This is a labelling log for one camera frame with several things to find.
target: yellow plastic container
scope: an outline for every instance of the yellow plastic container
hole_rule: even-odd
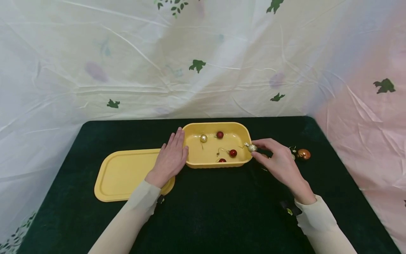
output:
[[[244,146],[245,142],[251,143],[251,137],[247,128],[240,123],[193,123],[183,127],[183,130],[184,146],[189,146],[186,164],[191,168],[241,167],[252,159],[251,153]],[[222,139],[214,137],[218,131],[224,133]],[[200,136],[203,134],[208,137],[205,143],[200,142]],[[225,151],[231,149],[237,151],[235,158],[231,158]],[[220,158],[224,158],[227,162],[217,162]]]
[[[155,165],[160,149],[114,152],[101,164],[95,184],[95,196],[103,202],[128,200],[135,188]],[[161,189],[168,194],[175,184],[172,177]]]

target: copper ornament ball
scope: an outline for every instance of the copper ornament ball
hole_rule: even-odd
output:
[[[301,158],[302,160],[308,160],[311,157],[311,154],[306,149],[299,149],[297,153],[297,157]]]

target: dark green table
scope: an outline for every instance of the dark green table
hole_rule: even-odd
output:
[[[83,125],[19,253],[87,253],[124,202],[103,203],[100,165],[120,150],[160,148],[178,126],[239,122],[252,139],[271,137],[311,152],[297,164],[359,254],[400,253],[357,185],[309,117],[88,122]],[[131,253],[314,253],[280,201],[287,189],[254,160],[229,169],[190,169],[142,228]]]

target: beige sleeve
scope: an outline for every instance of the beige sleeve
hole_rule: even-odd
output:
[[[303,211],[297,216],[298,226],[307,236],[317,254],[356,254],[354,247],[338,227],[330,209],[316,195],[317,202],[303,205],[295,201]]]
[[[89,254],[127,254],[153,215],[161,189],[143,181],[90,249]]]

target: hand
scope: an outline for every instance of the hand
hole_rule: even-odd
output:
[[[173,176],[177,175],[186,163],[189,147],[183,147],[185,132],[181,127],[171,134],[168,144],[163,144],[155,166],[145,177],[149,184],[162,188]]]
[[[279,182],[286,185],[296,200],[302,204],[313,204],[317,200],[308,182],[302,177],[295,161],[292,159],[290,149],[273,139],[260,139],[252,141],[258,148],[269,150],[273,153],[272,158],[266,158],[258,152],[251,155]]]

